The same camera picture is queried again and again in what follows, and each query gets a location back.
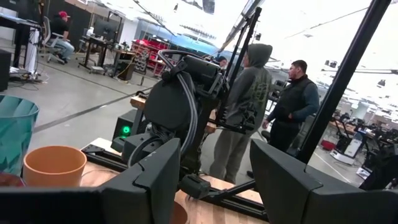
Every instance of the blue jeans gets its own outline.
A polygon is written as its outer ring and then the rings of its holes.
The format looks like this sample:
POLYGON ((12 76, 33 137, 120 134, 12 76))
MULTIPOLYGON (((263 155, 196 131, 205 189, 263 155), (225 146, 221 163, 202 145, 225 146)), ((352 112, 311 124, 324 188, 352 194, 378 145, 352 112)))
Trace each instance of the blue jeans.
POLYGON ((60 54, 63 58, 70 57, 75 51, 74 46, 72 46, 72 44, 65 40, 57 40, 57 43, 55 45, 62 48, 60 54))

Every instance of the gray sweatpants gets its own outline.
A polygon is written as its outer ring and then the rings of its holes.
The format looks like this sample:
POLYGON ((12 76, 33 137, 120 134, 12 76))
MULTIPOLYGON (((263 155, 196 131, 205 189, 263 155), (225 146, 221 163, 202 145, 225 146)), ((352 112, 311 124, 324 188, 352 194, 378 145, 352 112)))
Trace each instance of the gray sweatpants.
POLYGON ((251 135, 222 130, 214 148, 214 162, 209 174, 234 184, 251 135))

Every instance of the hand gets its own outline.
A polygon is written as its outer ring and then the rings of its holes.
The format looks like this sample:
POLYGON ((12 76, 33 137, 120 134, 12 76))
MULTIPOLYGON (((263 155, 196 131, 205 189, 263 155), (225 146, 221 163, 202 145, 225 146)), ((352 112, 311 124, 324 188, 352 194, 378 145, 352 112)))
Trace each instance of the hand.
POLYGON ((264 120, 264 122, 262 123, 262 128, 267 129, 269 125, 269 121, 267 119, 264 120))

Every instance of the red cap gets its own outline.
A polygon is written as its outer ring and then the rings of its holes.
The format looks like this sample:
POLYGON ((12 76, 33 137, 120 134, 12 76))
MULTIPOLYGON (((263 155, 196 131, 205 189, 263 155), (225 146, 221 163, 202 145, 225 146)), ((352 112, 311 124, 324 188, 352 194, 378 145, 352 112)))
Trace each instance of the red cap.
POLYGON ((62 18, 64 18, 64 17, 70 17, 70 16, 68 16, 67 12, 65 12, 65 11, 60 11, 60 12, 58 12, 58 15, 60 15, 60 17, 62 17, 62 18))

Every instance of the black pillar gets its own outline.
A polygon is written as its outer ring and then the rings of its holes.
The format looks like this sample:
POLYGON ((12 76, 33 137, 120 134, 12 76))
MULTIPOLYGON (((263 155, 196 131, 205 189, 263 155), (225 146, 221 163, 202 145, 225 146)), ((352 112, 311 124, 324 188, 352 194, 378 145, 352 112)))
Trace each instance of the black pillar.
POLYGON ((391 0, 372 0, 361 25, 356 32, 354 39, 344 56, 340 68, 336 72, 335 79, 323 100, 323 103, 315 117, 315 120, 306 135, 302 144, 302 151, 297 159, 308 164, 318 142, 328 126, 333 112, 341 100, 353 73, 358 66, 366 47, 372 39, 384 13, 386 12, 391 0))

